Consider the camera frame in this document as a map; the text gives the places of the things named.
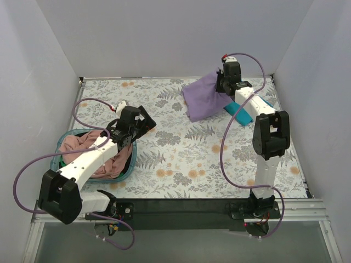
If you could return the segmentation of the purple t shirt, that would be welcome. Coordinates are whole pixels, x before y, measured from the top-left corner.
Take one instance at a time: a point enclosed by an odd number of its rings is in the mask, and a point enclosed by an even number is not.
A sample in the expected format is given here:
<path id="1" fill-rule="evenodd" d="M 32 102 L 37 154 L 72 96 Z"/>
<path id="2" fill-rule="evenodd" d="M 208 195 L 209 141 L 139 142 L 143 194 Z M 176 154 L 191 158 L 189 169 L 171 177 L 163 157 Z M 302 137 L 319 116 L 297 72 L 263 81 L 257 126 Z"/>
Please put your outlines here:
<path id="1" fill-rule="evenodd" d="M 191 122 L 211 117 L 232 103 L 226 93 L 216 92 L 217 76 L 213 71 L 182 89 Z"/>

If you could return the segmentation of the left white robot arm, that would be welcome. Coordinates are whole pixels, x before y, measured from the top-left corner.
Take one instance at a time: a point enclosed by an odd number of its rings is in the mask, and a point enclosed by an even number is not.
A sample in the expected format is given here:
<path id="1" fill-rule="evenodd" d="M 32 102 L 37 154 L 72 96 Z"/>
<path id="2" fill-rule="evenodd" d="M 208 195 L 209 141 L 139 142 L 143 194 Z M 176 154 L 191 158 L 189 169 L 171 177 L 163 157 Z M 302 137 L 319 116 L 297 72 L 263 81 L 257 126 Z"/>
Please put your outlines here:
<path id="1" fill-rule="evenodd" d="M 72 223 L 81 214 L 97 213 L 104 219 L 117 215 L 114 195 L 97 190 L 83 193 L 88 179 L 110 158 L 128 149 L 156 126 L 143 106 L 125 106 L 118 119 L 87 150 L 57 171 L 48 170 L 42 178 L 38 207 L 64 224 Z"/>

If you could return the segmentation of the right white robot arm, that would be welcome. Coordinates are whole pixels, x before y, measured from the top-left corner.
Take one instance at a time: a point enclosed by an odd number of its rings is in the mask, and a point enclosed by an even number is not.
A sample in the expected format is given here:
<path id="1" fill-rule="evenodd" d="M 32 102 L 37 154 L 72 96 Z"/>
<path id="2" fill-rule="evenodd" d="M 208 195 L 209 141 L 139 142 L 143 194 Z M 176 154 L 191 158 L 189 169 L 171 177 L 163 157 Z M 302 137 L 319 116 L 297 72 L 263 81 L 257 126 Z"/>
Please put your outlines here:
<path id="1" fill-rule="evenodd" d="M 233 56 L 222 58 L 217 72 L 216 91 L 228 95 L 254 121 L 252 146 L 257 154 L 254 186 L 250 189 L 249 213 L 260 218 L 274 200 L 274 182 L 281 157 L 290 147 L 290 117 L 268 105 L 249 82 L 241 78 L 241 66 Z"/>

